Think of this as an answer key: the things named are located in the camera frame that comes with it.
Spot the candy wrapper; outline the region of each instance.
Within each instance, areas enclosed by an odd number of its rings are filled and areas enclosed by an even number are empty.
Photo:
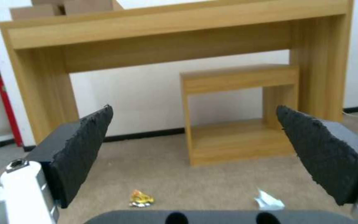
[[[134,190],[131,195],[131,207],[148,207],[154,203],[154,198],[150,195],[144,194],[139,190]]]

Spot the black foam pad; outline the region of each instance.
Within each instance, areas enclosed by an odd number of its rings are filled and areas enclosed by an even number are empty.
[[[358,197],[358,135],[342,124],[285,106],[277,117],[301,162],[338,205]]]
[[[76,122],[60,125],[26,157],[40,162],[52,196],[66,208],[91,169],[111,122],[107,105]]]

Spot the carpet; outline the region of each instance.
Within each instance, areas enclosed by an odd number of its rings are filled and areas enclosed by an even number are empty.
[[[87,180],[60,224],[84,223],[111,210],[257,210],[258,188],[281,199],[286,209],[348,215],[315,184],[296,155],[190,167],[185,136],[104,143]],[[139,189],[155,197],[148,208],[129,208]]]

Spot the cardboard box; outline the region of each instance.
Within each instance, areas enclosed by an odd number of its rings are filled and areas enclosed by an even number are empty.
[[[44,5],[44,4],[52,4],[52,5],[63,5],[64,0],[31,0],[33,5]]]
[[[123,10],[115,0],[72,0],[64,2],[64,8],[66,15]]]
[[[63,12],[57,5],[36,5],[33,7],[11,8],[10,14],[13,20],[24,20],[39,17],[50,17],[62,15]]]

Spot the hole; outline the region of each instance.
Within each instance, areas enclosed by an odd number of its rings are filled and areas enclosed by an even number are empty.
[[[262,212],[256,216],[256,223],[257,224],[280,224],[280,221],[278,221],[278,219],[274,215],[272,215],[268,212]]]
[[[189,221],[184,214],[174,212],[167,217],[165,224],[189,224]]]
[[[15,159],[11,162],[10,166],[12,168],[16,168],[22,166],[23,164],[24,164],[24,159]]]

